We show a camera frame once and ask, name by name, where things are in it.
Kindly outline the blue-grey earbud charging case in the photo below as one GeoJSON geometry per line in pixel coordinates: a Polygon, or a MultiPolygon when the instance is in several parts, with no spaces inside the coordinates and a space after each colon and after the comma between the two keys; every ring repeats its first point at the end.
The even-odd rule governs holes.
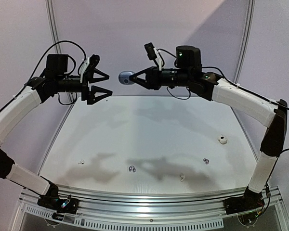
{"type": "Polygon", "coordinates": [[[133,71],[122,71],[118,75],[119,83],[122,85],[133,85],[134,82],[130,80],[130,76],[134,75],[133,71]]]}

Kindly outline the dark round earbud pair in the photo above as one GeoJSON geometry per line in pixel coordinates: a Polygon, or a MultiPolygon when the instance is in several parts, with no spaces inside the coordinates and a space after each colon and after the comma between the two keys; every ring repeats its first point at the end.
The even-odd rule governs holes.
{"type": "Polygon", "coordinates": [[[205,163],[206,165],[208,165],[209,162],[210,162],[210,161],[209,161],[208,159],[206,159],[206,158],[204,158],[203,161],[204,161],[204,163],[205,163]]]}

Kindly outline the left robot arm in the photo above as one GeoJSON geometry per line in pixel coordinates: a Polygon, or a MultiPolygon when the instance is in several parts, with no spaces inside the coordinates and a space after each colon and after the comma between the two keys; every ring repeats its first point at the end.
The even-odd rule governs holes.
{"type": "Polygon", "coordinates": [[[40,76],[29,80],[21,93],[0,111],[0,179],[12,181],[43,195],[44,202],[52,209],[62,205],[61,196],[51,191],[53,184],[16,163],[2,150],[2,145],[28,114],[56,94],[79,93],[81,100],[88,105],[112,95],[112,91],[94,85],[109,80],[108,74],[97,69],[99,55],[93,54],[85,58],[77,76],[67,70],[69,58],[67,54],[49,54],[40,76]]]}

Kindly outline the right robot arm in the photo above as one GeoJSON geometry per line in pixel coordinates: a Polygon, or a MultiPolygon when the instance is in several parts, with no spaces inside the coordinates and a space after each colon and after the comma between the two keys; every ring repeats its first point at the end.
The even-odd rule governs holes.
{"type": "Polygon", "coordinates": [[[132,74],[129,80],[148,89],[161,87],[186,87],[197,96],[233,107],[256,119],[267,128],[263,137],[260,156],[239,205],[251,209],[258,202],[258,195],[265,187],[280,157],[287,130],[287,103],[274,102],[232,83],[222,74],[203,72],[199,48],[183,45],[176,47],[174,68],[163,68],[163,61],[152,43],[145,44],[145,50],[155,66],[132,74]]]}

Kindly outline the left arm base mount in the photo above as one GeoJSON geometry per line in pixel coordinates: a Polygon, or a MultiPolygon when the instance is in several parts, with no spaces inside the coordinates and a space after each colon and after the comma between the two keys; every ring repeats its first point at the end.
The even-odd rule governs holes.
{"type": "Polygon", "coordinates": [[[80,200],[68,195],[61,198],[57,191],[47,192],[39,197],[37,204],[41,207],[55,210],[57,213],[76,214],[80,200]]]}

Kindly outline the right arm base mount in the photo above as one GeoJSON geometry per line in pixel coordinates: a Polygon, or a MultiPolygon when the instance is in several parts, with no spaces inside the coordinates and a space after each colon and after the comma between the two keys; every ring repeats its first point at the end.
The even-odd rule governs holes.
{"type": "Polygon", "coordinates": [[[262,193],[245,192],[242,196],[225,199],[223,206],[227,215],[236,214],[264,206],[264,199],[262,193]]]}

